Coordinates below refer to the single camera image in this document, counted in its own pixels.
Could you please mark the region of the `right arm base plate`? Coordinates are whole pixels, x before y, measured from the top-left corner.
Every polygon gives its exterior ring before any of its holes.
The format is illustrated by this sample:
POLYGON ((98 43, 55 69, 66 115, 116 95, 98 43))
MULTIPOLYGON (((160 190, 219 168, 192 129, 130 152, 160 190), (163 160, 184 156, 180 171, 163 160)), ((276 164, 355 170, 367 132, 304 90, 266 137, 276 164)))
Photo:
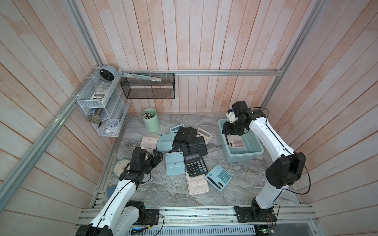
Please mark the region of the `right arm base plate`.
POLYGON ((269 209, 260 209, 258 205, 252 205, 249 207, 234 207, 239 223, 275 222, 277 218, 273 209, 273 207, 269 209))

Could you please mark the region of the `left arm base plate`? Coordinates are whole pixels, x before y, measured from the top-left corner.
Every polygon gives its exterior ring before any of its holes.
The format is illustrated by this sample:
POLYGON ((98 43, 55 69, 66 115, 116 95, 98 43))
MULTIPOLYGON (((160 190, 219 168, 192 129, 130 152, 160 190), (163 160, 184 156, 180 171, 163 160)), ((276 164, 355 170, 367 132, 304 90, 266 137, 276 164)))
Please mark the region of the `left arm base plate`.
POLYGON ((148 226, 154 226, 159 223, 159 209, 153 208, 153 209, 139 209, 139 218, 138 220, 133 224, 134 225, 148 225, 148 226))

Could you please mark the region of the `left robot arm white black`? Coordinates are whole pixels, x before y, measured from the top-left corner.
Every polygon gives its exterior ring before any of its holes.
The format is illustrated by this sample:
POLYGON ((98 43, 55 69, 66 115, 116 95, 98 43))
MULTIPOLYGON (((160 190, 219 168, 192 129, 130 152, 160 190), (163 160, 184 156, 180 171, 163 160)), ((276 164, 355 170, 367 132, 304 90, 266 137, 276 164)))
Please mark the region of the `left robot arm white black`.
POLYGON ((133 225, 142 225, 145 231, 158 224, 158 209, 146 210, 143 202, 131 200, 144 177, 163 160, 162 152, 151 151, 134 149, 113 194, 90 224, 80 225, 77 236, 125 236, 133 225))

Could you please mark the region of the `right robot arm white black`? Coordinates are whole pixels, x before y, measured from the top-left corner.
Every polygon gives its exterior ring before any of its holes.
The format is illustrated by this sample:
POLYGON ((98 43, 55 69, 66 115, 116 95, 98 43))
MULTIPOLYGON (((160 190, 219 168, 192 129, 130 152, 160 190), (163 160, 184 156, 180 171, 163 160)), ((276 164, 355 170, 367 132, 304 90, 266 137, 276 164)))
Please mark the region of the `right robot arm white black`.
POLYGON ((267 182, 251 203, 250 217, 255 221, 261 221, 273 212, 280 194, 300 180, 306 162, 306 156, 292 149, 274 130, 268 121, 268 113, 264 113, 263 109, 250 108, 244 100, 237 101, 228 109, 226 116, 229 121, 225 122, 222 130, 224 135, 239 136, 246 134, 246 130, 252 131, 272 158, 273 163, 265 171, 267 182))

